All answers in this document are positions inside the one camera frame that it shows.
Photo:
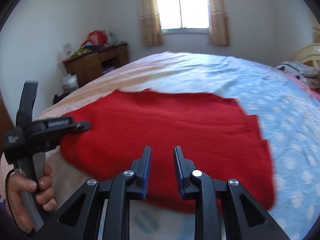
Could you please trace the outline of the person's left hand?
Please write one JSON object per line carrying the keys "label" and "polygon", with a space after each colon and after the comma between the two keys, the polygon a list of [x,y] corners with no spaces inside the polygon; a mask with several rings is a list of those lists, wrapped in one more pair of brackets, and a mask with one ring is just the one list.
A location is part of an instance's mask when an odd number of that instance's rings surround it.
{"label": "person's left hand", "polygon": [[20,192],[32,193],[40,189],[40,192],[36,195],[36,202],[45,211],[53,212],[57,208],[57,202],[54,198],[51,173],[51,167],[48,164],[44,164],[43,177],[38,182],[21,174],[13,174],[8,179],[5,208],[10,217],[17,223],[17,226],[25,233],[31,233],[34,224],[23,204]]}

